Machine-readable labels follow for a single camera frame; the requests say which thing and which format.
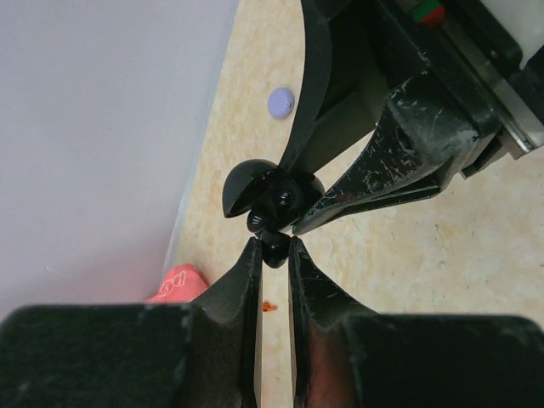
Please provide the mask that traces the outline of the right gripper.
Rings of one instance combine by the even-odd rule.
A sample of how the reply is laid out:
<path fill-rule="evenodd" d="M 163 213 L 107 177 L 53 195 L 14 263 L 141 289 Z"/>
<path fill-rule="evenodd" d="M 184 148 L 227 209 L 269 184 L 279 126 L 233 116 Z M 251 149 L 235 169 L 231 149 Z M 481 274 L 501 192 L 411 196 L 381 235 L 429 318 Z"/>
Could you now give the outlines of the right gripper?
<path fill-rule="evenodd" d="M 433 75 L 388 94 L 369 142 L 293 225 L 295 235 L 401 197 L 408 186 L 435 193 L 442 184 L 423 180 L 467 153 L 478 132 L 459 167 L 465 178 L 543 146 L 541 1 L 380 1 L 377 14 L 386 50 Z"/>

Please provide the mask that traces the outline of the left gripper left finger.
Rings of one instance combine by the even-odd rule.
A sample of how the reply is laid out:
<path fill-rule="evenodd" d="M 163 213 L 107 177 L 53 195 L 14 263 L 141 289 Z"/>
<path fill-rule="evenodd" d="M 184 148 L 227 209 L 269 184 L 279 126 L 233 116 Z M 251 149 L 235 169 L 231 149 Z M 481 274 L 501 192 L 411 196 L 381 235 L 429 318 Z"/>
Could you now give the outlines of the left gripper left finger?
<path fill-rule="evenodd" d="M 1 324 L 4 407 L 254 407 L 262 245 L 188 303 L 41 305 Z"/>

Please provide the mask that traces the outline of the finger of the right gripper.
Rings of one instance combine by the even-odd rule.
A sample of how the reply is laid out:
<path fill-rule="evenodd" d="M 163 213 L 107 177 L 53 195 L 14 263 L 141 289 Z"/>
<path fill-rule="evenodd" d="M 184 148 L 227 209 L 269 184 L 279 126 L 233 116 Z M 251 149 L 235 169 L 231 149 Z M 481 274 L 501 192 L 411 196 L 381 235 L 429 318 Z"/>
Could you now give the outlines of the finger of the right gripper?
<path fill-rule="evenodd" d="M 386 101 L 386 63 L 408 14 L 397 1 L 303 1 L 303 80 L 280 159 L 285 174 L 312 174 L 363 137 L 369 153 L 400 152 Z"/>

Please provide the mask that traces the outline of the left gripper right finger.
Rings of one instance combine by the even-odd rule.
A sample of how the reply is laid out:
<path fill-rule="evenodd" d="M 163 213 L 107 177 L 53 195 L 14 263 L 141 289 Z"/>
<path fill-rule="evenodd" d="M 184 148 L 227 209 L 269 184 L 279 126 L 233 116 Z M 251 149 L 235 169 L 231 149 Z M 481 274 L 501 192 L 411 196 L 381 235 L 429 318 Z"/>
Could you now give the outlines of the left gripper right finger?
<path fill-rule="evenodd" d="M 296 407 L 540 407 L 543 331 L 511 314 L 380 314 L 298 238 L 288 274 Z"/>

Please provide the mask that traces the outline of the black earbud charging case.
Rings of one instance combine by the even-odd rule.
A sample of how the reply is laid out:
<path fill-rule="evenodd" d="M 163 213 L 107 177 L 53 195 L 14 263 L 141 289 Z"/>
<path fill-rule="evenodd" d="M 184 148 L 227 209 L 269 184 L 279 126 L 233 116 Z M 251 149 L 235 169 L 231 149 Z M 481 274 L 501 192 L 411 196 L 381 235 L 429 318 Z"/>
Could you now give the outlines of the black earbud charging case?
<path fill-rule="evenodd" d="M 246 214 L 246 226 L 256 235 L 281 231 L 294 225 L 324 192 L 311 173 L 288 173 L 271 161 L 251 159 L 226 177 L 222 211 L 226 218 Z"/>

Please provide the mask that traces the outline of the purple earbud charging case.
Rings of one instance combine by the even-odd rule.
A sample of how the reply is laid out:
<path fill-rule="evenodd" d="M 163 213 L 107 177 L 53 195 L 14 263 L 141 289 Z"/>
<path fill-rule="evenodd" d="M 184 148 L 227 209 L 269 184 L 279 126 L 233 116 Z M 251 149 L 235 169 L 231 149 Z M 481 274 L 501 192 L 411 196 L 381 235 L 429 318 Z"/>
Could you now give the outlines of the purple earbud charging case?
<path fill-rule="evenodd" d="M 295 105 L 295 97 L 289 88 L 276 88 L 268 97 L 267 108 L 274 119 L 283 120 L 290 116 Z"/>

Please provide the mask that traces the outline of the pink crumpled cloth bag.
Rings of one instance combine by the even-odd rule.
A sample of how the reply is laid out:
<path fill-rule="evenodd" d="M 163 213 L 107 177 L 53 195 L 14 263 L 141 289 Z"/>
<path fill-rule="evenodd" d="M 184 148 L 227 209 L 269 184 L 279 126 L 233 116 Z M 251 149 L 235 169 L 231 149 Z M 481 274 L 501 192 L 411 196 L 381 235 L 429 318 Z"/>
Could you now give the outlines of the pink crumpled cloth bag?
<path fill-rule="evenodd" d="M 162 280 L 157 293 L 146 303 L 188 303 L 198 298 L 209 284 L 199 270 L 190 263 L 172 268 Z"/>

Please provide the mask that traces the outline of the orange earbud left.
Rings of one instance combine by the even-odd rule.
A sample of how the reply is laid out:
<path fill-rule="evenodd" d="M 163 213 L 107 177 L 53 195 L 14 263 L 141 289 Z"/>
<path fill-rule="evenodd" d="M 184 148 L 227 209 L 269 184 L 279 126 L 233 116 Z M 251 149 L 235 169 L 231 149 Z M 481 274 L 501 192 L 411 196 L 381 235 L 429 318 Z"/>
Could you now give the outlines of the orange earbud left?
<path fill-rule="evenodd" d="M 278 306 L 270 302 L 263 302 L 263 312 L 272 312 L 276 311 Z"/>

